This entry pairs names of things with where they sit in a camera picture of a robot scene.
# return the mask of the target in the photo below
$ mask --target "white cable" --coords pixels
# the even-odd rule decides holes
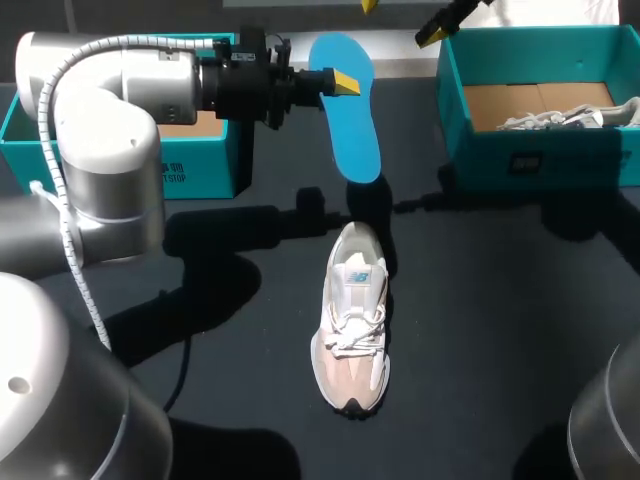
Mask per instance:
[[[76,238],[80,238],[80,229],[76,225],[75,219],[73,218],[73,215],[71,215],[69,208],[62,204],[62,202],[60,201],[60,198],[56,197],[52,193],[47,192],[42,186],[42,183],[38,181],[29,182],[29,189],[31,190],[31,193],[33,193],[34,195],[42,197],[48,202],[50,202],[54,207],[56,207],[58,212],[60,212],[60,227],[61,227],[60,234],[62,234],[62,225],[64,224],[70,229],[73,228],[74,230],[73,234],[75,234]],[[75,264],[78,269],[81,269],[82,268],[82,242],[78,242],[78,248],[75,248],[73,242],[71,242],[71,248],[74,249],[74,253],[76,255]],[[98,313],[98,310],[95,304],[93,303],[93,299],[91,298],[91,293],[88,291],[88,289],[87,289],[87,293],[89,294],[89,302],[90,302],[90,303],[87,303],[87,308],[90,309],[89,310],[90,312],[91,312],[91,309],[93,309],[95,310],[96,313]],[[91,317],[93,320],[93,324],[96,328],[96,331],[98,332],[98,338],[104,344],[104,346],[107,347],[108,350],[111,350],[111,341],[109,340],[109,334],[107,333],[107,329],[105,328],[104,322],[100,318],[100,315],[98,314],[95,317],[92,315]]]
[[[165,38],[165,37],[150,37],[146,35],[123,35],[117,37],[108,37],[100,40],[89,42],[80,48],[72,51],[54,70],[54,73],[47,79],[40,92],[38,100],[38,133],[40,136],[40,144],[42,145],[42,152],[44,153],[49,173],[53,179],[53,184],[56,188],[58,200],[60,204],[60,233],[62,234],[62,244],[64,246],[64,253],[67,257],[69,269],[75,279],[78,290],[84,299],[93,324],[98,331],[100,340],[102,343],[111,350],[111,343],[109,336],[104,327],[104,323],[100,318],[100,313],[96,308],[96,305],[89,291],[87,282],[82,274],[82,269],[78,264],[76,251],[73,244],[73,237],[71,235],[69,217],[63,214],[62,211],[69,211],[69,199],[67,198],[67,188],[64,184],[64,178],[60,173],[58,162],[56,160],[53,147],[51,145],[51,135],[49,132],[49,107],[51,105],[51,99],[53,91],[60,82],[60,79],[78,62],[88,58],[97,53],[103,53],[112,50],[121,50],[128,47],[135,48],[157,48],[157,49],[176,49],[176,50],[212,50],[217,41],[213,39],[195,39],[185,40],[178,38]]]

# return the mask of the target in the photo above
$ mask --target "shoe tongue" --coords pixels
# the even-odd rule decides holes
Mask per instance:
[[[375,317],[385,282],[386,271],[378,265],[338,264],[331,271],[331,296],[338,315],[361,311]]]

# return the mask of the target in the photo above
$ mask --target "yellow tab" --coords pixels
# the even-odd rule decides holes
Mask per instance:
[[[335,68],[333,75],[336,80],[334,95],[360,95],[360,84],[355,78],[351,78]]]
[[[365,14],[371,13],[371,11],[378,5],[378,0],[362,0],[362,9]]]
[[[424,48],[424,47],[428,47],[429,45],[433,45],[434,43],[439,42],[440,40],[444,40],[448,36],[449,36],[449,34],[447,32],[445,32],[444,30],[439,28],[436,33],[434,33],[433,35],[431,35],[429,37],[429,39],[426,41],[426,43],[423,43],[422,45],[420,45],[420,48]]]

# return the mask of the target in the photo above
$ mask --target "cardboard box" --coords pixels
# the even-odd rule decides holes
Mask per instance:
[[[604,83],[543,83],[540,85],[477,85],[464,87],[476,132],[495,132],[509,118],[530,113],[566,112],[580,105],[613,107]]]
[[[234,34],[169,34],[178,38],[227,37]],[[209,55],[210,52],[197,52]],[[195,125],[159,126],[162,142],[164,194],[167,199],[233,198],[237,191],[240,125],[218,120],[213,112],[199,112]],[[53,142],[56,156],[59,152]],[[36,124],[15,98],[0,128],[0,151],[25,192],[40,180],[54,191],[46,167]]]
[[[640,129],[496,131],[527,113],[640,96],[630,26],[463,29],[442,43],[436,89],[456,186],[468,191],[640,185]]]

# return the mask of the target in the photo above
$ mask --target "black surface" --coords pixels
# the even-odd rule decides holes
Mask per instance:
[[[15,82],[18,41],[34,31],[67,31],[64,0],[0,1],[0,83]]]
[[[633,25],[636,30],[640,28],[640,4],[633,0],[619,0],[620,23]]]
[[[544,214],[447,200],[434,83],[374,84],[385,178],[373,189],[346,185],[322,114],[295,110],[280,132],[256,127],[238,198],[169,202],[166,248],[184,261],[158,252],[87,271],[116,353],[161,405],[191,338],[174,478],[568,478],[571,404],[640,330],[639,196],[552,199]],[[309,358],[351,214],[382,232],[395,273],[389,389],[364,422],[333,413]],[[41,284],[88,322],[70,276]]]

